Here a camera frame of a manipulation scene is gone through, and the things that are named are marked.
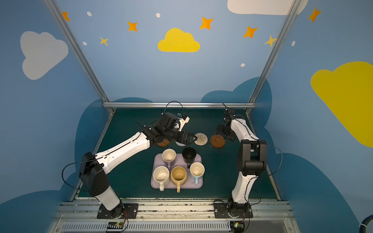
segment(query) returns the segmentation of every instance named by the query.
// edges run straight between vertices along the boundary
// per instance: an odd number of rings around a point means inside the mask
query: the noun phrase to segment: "yellow cloud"
[[[373,147],[373,65],[349,62],[333,72],[319,70],[311,86],[357,141]]]
[[[179,28],[172,28],[158,43],[158,49],[163,52],[196,52],[200,49],[200,44],[194,40],[192,34],[183,32]]]

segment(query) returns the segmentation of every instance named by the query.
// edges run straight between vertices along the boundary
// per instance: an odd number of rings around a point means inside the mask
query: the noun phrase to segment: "black mug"
[[[190,168],[190,164],[194,162],[195,156],[197,155],[195,149],[192,147],[186,147],[183,150],[182,155],[184,162],[186,162],[188,164],[188,168]]]

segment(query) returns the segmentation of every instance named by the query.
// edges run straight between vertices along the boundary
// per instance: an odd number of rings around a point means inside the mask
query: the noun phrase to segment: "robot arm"
[[[249,129],[242,115],[236,115],[233,108],[226,108],[225,125],[219,125],[216,133],[234,141],[237,137],[240,148],[237,155],[239,171],[232,198],[228,201],[228,214],[240,216],[249,209],[248,197],[255,180],[267,168],[267,144]]]
[[[155,125],[144,126],[126,141],[95,155],[88,152],[83,156],[84,163],[81,163],[79,178],[90,195],[102,203],[97,218],[116,218],[123,213],[123,204],[110,186],[107,174],[134,154],[164,139],[185,145],[194,142],[197,140],[194,134],[182,131],[188,121],[189,117],[185,114],[176,116],[172,113],[162,113],[161,119]]]

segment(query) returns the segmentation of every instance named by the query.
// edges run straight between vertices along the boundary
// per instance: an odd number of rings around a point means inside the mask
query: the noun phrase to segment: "metal grate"
[[[65,222],[61,232],[105,232],[107,223]]]
[[[107,223],[65,222],[61,232],[120,232],[122,229],[108,229]],[[227,231],[229,221],[130,221],[126,231]]]

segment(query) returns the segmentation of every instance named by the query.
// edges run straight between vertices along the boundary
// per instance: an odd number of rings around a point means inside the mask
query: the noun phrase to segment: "rectangular tray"
[[[171,171],[174,167],[183,167],[185,168],[186,170],[186,173],[188,174],[188,179],[186,180],[186,182],[180,187],[181,189],[199,189],[200,187],[202,187],[203,185],[203,177],[198,181],[198,185],[195,185],[195,179],[192,178],[191,174],[190,174],[190,169],[188,168],[188,165],[186,162],[184,162],[184,159],[183,159],[183,155],[182,154],[176,154],[176,158],[175,158],[175,165],[171,166],[171,170],[170,170],[170,175],[171,175]],[[199,154],[196,155],[195,159],[194,159],[194,162],[200,162],[202,163],[202,158]],[[159,189],[159,185],[158,183],[153,179],[153,172],[154,170],[159,167],[159,166],[166,166],[166,164],[164,163],[163,159],[162,159],[162,154],[157,154],[156,157],[154,158],[154,165],[153,165],[153,171],[151,173],[151,186],[155,189]],[[176,185],[173,184],[172,181],[170,181],[168,184],[166,184],[164,186],[165,189],[176,189]]]

